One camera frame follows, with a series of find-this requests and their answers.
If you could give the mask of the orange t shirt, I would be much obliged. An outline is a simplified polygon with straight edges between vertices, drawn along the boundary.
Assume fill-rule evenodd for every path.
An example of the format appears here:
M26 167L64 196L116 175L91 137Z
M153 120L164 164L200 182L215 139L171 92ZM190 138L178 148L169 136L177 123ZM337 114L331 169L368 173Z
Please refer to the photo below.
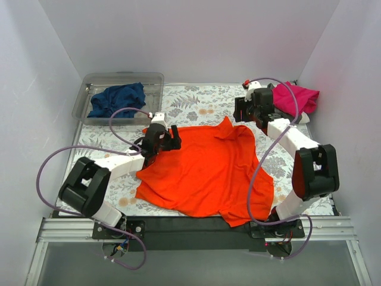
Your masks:
M232 125L179 128L182 146L162 152L136 176L135 197L190 217L220 215L231 227L254 217L266 220L273 203L273 178L261 169L250 128Z

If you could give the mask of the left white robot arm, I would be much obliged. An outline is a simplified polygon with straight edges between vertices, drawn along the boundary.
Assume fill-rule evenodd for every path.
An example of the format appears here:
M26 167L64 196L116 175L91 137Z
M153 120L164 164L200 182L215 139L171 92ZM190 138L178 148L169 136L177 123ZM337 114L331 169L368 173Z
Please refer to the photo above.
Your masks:
M99 160L81 157L68 174L58 197L86 218L106 225L113 238L121 238L127 230L123 213L105 201L110 181L128 173L138 172L154 163L162 151L179 150L182 140L177 126L167 129L152 123L145 136L139 138L137 147L131 147L123 155L114 155Z

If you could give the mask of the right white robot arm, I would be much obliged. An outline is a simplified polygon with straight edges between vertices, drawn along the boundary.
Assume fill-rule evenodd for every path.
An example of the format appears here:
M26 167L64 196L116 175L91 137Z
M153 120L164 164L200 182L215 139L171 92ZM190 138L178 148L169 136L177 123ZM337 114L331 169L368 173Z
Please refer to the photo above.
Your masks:
M233 117L237 122L255 122L294 159L292 191L271 211L266 222L273 235L282 237L291 230L291 220L299 218L313 202L339 189L336 149L313 141L278 113L270 88L249 87L244 97L235 98Z

